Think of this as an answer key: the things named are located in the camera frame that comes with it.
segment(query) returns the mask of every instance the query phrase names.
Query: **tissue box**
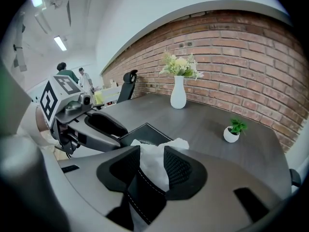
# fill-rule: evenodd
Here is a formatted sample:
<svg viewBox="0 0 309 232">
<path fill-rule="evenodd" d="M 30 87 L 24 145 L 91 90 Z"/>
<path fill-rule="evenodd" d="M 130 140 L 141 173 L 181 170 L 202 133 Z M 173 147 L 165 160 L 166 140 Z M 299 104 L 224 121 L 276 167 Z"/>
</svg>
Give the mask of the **tissue box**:
<svg viewBox="0 0 309 232">
<path fill-rule="evenodd" d="M 123 146 L 130 146 L 134 139 L 139 140 L 143 144 L 156 146 L 173 140 L 148 123 L 118 138 Z"/>
</svg>

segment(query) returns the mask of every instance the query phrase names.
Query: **white vase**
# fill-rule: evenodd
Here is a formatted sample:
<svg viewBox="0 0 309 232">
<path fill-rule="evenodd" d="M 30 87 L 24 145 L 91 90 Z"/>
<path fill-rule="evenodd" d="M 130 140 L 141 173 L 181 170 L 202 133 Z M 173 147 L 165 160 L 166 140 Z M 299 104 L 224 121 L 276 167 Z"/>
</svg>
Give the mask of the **white vase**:
<svg viewBox="0 0 309 232">
<path fill-rule="evenodd" d="M 170 104 L 173 108 L 181 109 L 185 106 L 187 102 L 187 97 L 183 87 L 183 76 L 176 75 L 175 77 L 175 86 L 170 97 Z"/>
<path fill-rule="evenodd" d="M 228 131 L 229 128 L 233 128 L 233 127 L 232 127 L 232 126 L 226 127 L 226 129 L 225 129 L 224 132 L 223 132 L 223 137 L 224 137 L 224 139 L 227 140 L 229 143 L 236 142 L 236 141 L 238 140 L 238 138 L 239 138 L 239 133 L 238 133 L 238 135 L 234 135 L 234 134 L 232 134 L 232 133 L 230 133 L 230 132 Z"/>
</svg>

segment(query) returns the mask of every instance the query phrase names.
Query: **brick wall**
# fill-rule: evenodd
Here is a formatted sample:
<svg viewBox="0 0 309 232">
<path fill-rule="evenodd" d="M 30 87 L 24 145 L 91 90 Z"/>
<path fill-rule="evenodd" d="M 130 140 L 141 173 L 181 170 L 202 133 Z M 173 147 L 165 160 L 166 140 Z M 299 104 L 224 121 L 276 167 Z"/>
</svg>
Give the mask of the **brick wall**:
<svg viewBox="0 0 309 232">
<path fill-rule="evenodd" d="M 133 96 L 171 95 L 174 79 L 159 75 L 167 50 L 195 55 L 198 80 L 184 81 L 187 99 L 231 111 L 272 128 L 286 152 L 308 118 L 309 68 L 283 23 L 253 13 L 211 11 L 167 23 L 126 49 L 103 72 L 119 85 L 138 70 Z"/>
</svg>

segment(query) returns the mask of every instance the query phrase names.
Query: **dark wooden table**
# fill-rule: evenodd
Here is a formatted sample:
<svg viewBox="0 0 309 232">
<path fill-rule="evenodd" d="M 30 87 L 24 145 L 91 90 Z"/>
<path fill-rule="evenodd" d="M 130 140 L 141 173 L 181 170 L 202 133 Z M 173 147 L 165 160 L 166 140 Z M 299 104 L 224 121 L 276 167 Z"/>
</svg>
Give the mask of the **dark wooden table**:
<svg viewBox="0 0 309 232">
<path fill-rule="evenodd" d="M 170 97 L 157 94 L 124 101 L 103 110 L 131 131 L 148 122 L 172 139 L 188 141 L 190 150 L 234 162 L 268 185 L 280 198 L 291 195 L 286 158 L 272 129 L 228 111 L 193 101 L 174 109 Z M 235 143 L 223 138 L 230 118 L 247 123 Z"/>
</svg>

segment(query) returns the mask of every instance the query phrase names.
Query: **person in green shirt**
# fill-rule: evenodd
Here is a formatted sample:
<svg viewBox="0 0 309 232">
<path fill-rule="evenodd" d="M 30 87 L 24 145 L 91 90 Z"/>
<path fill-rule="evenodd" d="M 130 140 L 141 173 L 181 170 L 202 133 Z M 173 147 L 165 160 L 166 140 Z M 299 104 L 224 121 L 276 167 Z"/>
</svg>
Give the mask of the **person in green shirt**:
<svg viewBox="0 0 309 232">
<path fill-rule="evenodd" d="M 60 64 L 58 64 L 57 66 L 57 70 L 59 70 L 57 75 L 67 75 L 70 78 L 73 79 L 74 82 L 78 83 L 78 78 L 76 77 L 76 75 L 74 74 L 73 71 L 67 70 L 67 64 L 62 62 Z"/>
</svg>

